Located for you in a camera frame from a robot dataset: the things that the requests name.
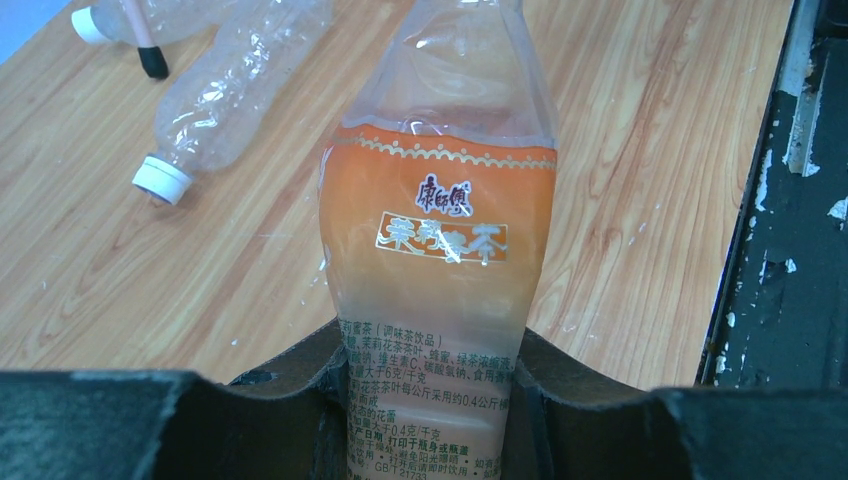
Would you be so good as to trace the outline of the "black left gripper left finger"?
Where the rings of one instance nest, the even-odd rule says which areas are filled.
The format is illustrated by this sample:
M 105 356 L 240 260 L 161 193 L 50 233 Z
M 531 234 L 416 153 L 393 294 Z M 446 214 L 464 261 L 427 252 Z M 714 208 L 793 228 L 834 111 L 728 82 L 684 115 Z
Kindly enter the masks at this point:
M 341 479 L 346 363 L 330 322 L 221 384 L 184 370 L 5 371 L 5 479 Z

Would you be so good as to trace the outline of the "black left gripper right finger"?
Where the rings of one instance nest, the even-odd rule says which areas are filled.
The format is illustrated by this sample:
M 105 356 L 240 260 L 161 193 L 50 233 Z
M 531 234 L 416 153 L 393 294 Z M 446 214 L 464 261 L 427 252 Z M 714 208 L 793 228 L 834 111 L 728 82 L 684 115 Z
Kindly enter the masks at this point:
M 843 389 L 642 391 L 532 330 L 506 427 L 510 479 L 843 479 Z

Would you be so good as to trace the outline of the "orange label plastic bottle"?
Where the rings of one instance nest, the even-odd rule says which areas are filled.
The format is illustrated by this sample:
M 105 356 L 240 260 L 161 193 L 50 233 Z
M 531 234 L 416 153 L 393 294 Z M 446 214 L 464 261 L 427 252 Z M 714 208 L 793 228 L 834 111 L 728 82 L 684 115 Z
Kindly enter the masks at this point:
M 557 114 L 519 1 L 417 1 L 323 155 L 347 477 L 498 479 Z

